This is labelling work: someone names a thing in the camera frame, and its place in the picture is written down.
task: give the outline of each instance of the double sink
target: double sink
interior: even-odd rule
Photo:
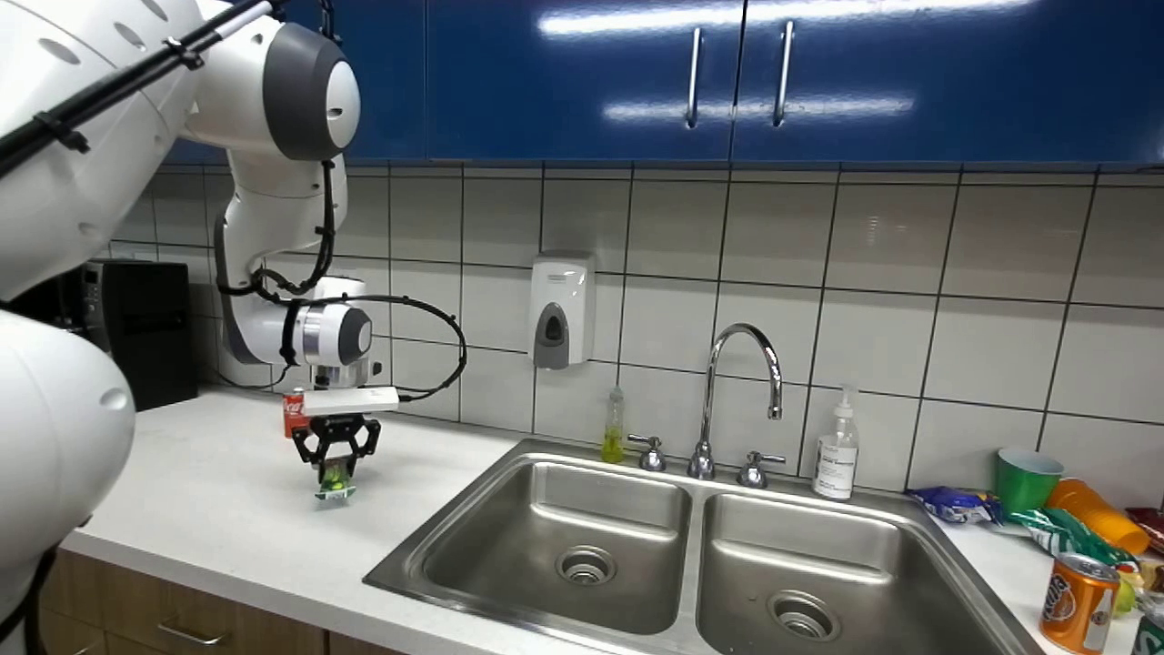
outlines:
[[[526,443],[370,588],[597,653],[1042,653],[906,498],[825,504]]]

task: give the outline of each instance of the chrome faucet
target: chrome faucet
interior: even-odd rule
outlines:
[[[755,334],[764,361],[768,361],[768,384],[771,384],[771,400],[768,400],[768,418],[778,418],[784,417],[784,369],[778,369],[778,358],[768,341],[768,334],[755,324],[727,324],[716,341],[715,341],[715,352],[710,352],[710,366],[706,366],[706,394],[703,394],[703,429],[700,429],[700,443],[694,443],[694,455],[687,464],[687,477],[716,477],[716,464],[715,464],[715,394],[716,394],[716,366],[721,366],[721,352],[727,346],[732,334]]]

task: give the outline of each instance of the soap bottle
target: soap bottle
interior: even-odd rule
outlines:
[[[858,472],[858,421],[857,421],[857,391],[843,391],[837,406],[837,429],[823,437],[823,459],[817,466],[813,492],[825,498],[851,498],[851,482]]]
[[[601,459],[604,464],[627,464],[627,429],[623,429],[623,394],[613,391],[608,398],[608,421],[604,421],[604,443],[601,443]]]

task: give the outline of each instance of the cabinet handle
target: cabinet handle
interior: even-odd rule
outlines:
[[[694,130],[700,124],[700,62],[703,62],[703,28],[692,33],[687,105],[684,105],[687,130]]]
[[[176,641],[185,641],[185,643],[196,643],[196,647],[218,647],[222,643],[222,635],[215,637],[202,637],[202,635],[185,635],[185,629],[176,629],[176,628],[163,628],[163,624],[155,624],[158,635],[169,635]]]
[[[795,78],[795,39],[797,39],[797,26],[786,21],[784,26],[784,59],[778,59],[778,84],[774,84],[774,105],[771,105],[771,124],[786,124],[791,118],[791,78]]]

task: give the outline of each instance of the countertop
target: countertop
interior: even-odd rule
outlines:
[[[322,505],[273,398],[202,394],[139,417],[125,477],[67,550],[397,653],[581,655],[590,647],[362,583],[518,442],[389,417],[357,497]],[[1037,629],[1053,557],[988,527],[946,535],[1045,653],[1064,653]],[[1127,655],[1132,637],[1137,614],[1114,624],[1108,653]]]

